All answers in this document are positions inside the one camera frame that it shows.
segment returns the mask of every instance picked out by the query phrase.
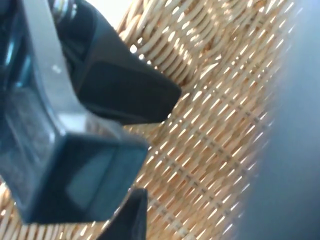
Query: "blurry object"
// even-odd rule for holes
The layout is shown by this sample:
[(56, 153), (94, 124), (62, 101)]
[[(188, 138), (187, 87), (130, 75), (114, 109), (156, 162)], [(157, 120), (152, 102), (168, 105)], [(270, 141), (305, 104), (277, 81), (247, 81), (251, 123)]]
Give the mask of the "blurry object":
[(165, 120), (180, 89), (87, 2), (11, 4), (1, 21), (0, 174), (25, 223), (110, 220), (148, 152), (121, 124)]
[(238, 240), (320, 239), (320, 2), (297, 5), (278, 109)]
[(146, 240), (148, 192), (135, 189), (97, 240)]

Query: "wicker basket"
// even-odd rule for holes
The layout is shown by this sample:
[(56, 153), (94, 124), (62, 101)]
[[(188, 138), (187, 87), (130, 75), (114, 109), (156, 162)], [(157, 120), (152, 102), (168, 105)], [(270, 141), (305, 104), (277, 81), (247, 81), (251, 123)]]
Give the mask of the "wicker basket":
[[(135, 0), (118, 32), (182, 89), (168, 120), (129, 127), (151, 144), (148, 240), (232, 239), (272, 120), (265, 94), (292, 26), (290, 0)], [(0, 186), (0, 240), (96, 239), (108, 223), (22, 226)]]

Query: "black plastic object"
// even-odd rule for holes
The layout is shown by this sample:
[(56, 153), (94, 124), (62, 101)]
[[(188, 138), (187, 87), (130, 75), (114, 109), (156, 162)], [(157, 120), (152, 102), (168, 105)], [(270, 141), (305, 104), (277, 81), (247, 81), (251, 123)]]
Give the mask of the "black plastic object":
[(180, 88), (133, 55), (96, 8), (84, 0), (76, 4), (77, 13), (60, 37), (80, 101), (124, 125), (167, 119)]
[(148, 145), (83, 107), (47, 1), (18, 0), (0, 75), (0, 175), (25, 223), (105, 221)]
[(116, 218), (97, 240), (146, 240), (148, 192), (134, 189)]

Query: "woven wicker surface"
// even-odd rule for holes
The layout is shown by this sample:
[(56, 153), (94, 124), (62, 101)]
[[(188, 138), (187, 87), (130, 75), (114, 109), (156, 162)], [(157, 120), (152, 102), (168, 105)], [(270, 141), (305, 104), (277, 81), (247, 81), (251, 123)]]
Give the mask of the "woven wicker surface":
[[(266, 84), (292, 30), (289, 0), (135, 0), (118, 32), (182, 89), (136, 184), (149, 190), (148, 240), (232, 239), (271, 118)], [(0, 186), (0, 240), (89, 240), (105, 223), (22, 226)]]

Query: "wicker weave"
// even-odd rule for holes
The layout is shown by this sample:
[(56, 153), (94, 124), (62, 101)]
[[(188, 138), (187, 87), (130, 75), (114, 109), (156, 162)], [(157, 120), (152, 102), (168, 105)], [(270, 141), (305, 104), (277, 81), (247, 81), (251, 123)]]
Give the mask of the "wicker weave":
[[(118, 32), (183, 94), (162, 124), (129, 127), (151, 144), (148, 240), (232, 239), (271, 122), (265, 94), (292, 28), (289, 0), (136, 0)], [(0, 240), (89, 240), (105, 223), (21, 226), (0, 186)]]

